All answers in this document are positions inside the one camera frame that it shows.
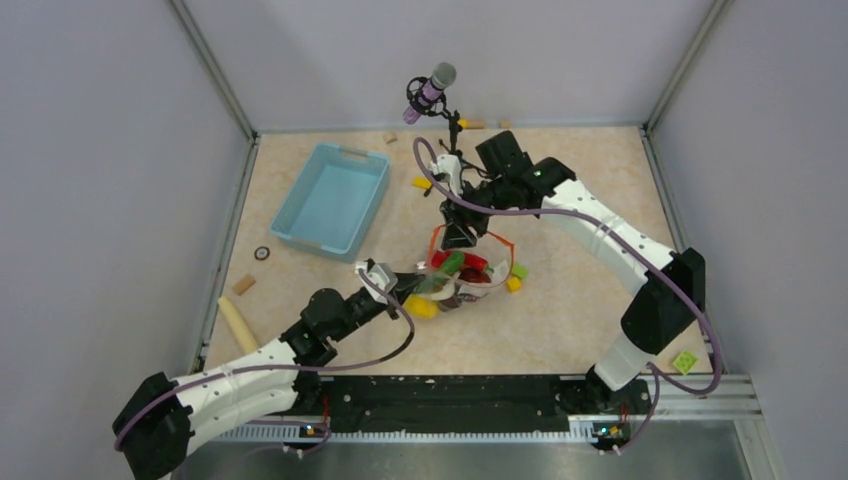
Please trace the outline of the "yellow toy squash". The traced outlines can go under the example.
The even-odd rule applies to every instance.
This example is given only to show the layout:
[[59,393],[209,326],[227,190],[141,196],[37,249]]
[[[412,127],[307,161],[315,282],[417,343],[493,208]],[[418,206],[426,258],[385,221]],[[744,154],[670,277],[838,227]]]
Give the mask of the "yellow toy squash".
[[440,313],[436,302],[417,295],[408,297],[403,307],[409,315],[421,319],[432,319]]

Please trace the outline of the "green toy pepper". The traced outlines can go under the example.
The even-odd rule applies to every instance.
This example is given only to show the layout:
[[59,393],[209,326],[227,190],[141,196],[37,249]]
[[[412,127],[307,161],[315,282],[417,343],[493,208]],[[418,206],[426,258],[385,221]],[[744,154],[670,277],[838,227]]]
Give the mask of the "green toy pepper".
[[422,283],[422,291],[425,293],[440,291],[462,269],[464,263],[465,253],[462,251],[437,250],[431,257],[432,270],[429,277]]

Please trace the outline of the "red toy chili pepper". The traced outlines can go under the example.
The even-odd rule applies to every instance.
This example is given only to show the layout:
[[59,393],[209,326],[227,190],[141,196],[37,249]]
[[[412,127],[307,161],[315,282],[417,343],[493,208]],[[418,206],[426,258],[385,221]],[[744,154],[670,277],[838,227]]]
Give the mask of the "red toy chili pepper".
[[[456,253],[456,250],[437,250],[430,259],[430,265],[433,268],[439,268],[454,253]],[[489,262],[479,255],[466,252],[463,252],[463,255],[464,268],[472,268],[475,270],[484,271],[489,266]]]

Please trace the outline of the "white toy garlic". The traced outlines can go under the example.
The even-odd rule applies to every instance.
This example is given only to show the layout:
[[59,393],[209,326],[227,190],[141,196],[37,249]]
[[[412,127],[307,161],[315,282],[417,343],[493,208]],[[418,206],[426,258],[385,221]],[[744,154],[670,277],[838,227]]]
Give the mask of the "white toy garlic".
[[455,291],[456,284],[451,281],[445,283],[440,290],[430,293],[429,297],[435,302],[441,302],[452,298],[455,295]]

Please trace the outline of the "clear zip top bag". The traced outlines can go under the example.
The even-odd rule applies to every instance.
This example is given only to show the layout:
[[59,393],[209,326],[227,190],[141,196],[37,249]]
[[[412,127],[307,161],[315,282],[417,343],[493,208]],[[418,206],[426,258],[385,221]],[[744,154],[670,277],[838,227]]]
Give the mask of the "clear zip top bag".
[[504,287],[515,264],[515,244],[496,233],[486,233],[472,247],[443,247],[447,227],[439,225],[430,236],[420,265],[425,275],[414,293],[449,312],[476,303]]

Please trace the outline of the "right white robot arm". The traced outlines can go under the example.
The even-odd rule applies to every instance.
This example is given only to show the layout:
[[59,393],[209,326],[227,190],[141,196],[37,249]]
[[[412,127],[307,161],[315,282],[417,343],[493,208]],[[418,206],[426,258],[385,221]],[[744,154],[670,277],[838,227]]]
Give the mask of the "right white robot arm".
[[472,185],[458,156],[442,154],[422,166],[446,198],[445,249],[476,245],[493,216],[533,215],[582,245],[619,279],[632,301],[621,332],[587,374],[586,397],[612,412],[626,386],[692,323],[704,317],[706,262],[695,249],[681,252],[651,239],[592,194],[560,160],[530,159],[510,131],[480,143],[476,151],[487,178]]

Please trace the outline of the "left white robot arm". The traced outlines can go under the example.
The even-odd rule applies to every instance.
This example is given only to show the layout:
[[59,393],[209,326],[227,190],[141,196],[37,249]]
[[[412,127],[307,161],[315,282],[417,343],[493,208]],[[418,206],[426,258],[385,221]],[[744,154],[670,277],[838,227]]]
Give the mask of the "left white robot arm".
[[357,263],[355,272],[359,290],[315,291],[293,325],[251,352],[211,370],[145,378],[112,423],[113,448],[133,477],[162,479],[229,430],[291,408],[314,410],[321,388],[301,374],[336,371],[336,343],[382,314],[404,316],[404,301],[427,280],[372,260]]

